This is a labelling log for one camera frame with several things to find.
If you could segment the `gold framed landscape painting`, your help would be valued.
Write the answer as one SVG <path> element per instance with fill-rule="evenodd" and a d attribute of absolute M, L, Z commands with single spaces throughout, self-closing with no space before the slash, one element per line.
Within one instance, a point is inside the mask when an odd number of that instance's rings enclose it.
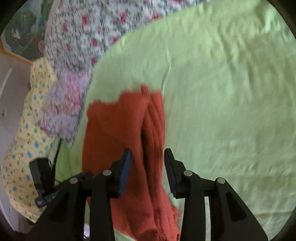
<path fill-rule="evenodd" d="M 52 0 L 26 1 L 1 34 L 1 52 L 25 63 L 43 57 L 52 6 Z"/>

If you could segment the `light green bed sheet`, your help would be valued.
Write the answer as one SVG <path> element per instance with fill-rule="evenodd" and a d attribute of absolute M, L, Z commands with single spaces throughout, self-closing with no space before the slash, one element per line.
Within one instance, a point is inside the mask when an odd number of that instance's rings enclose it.
<path fill-rule="evenodd" d="M 160 90 L 166 146 L 225 177 L 268 238 L 295 207 L 295 38 L 267 1 L 215 1 L 125 34 L 94 68 L 86 103 Z"/>

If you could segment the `yellow floral pillow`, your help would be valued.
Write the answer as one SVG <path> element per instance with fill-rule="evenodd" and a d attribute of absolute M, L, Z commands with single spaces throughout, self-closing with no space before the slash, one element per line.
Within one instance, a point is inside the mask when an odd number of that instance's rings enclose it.
<path fill-rule="evenodd" d="M 25 98 L 16 135 L 9 146 L 1 167 L 1 177 L 12 207 L 31 222 L 41 215 L 35 199 L 38 197 L 29 168 L 30 161 L 47 158 L 58 143 L 49 137 L 36 121 L 43 106 L 44 96 L 56 81 L 56 75 L 47 58 L 42 57 L 31 65 L 31 88 Z"/>

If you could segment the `white red floral duvet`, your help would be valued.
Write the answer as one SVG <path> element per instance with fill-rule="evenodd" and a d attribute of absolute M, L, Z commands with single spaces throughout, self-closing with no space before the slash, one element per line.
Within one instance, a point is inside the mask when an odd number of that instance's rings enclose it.
<path fill-rule="evenodd" d="M 89 69 L 123 35 L 200 1 L 54 1 L 44 56 L 53 68 Z"/>

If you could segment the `lilac pink floral pillow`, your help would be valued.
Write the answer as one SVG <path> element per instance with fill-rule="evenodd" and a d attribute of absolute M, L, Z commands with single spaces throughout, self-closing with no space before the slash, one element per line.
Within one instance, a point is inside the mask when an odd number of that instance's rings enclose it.
<path fill-rule="evenodd" d="M 44 96 L 36 124 L 50 137 L 58 137 L 71 146 L 92 77 L 89 70 L 74 71 L 63 65 L 54 73 L 57 80 Z"/>

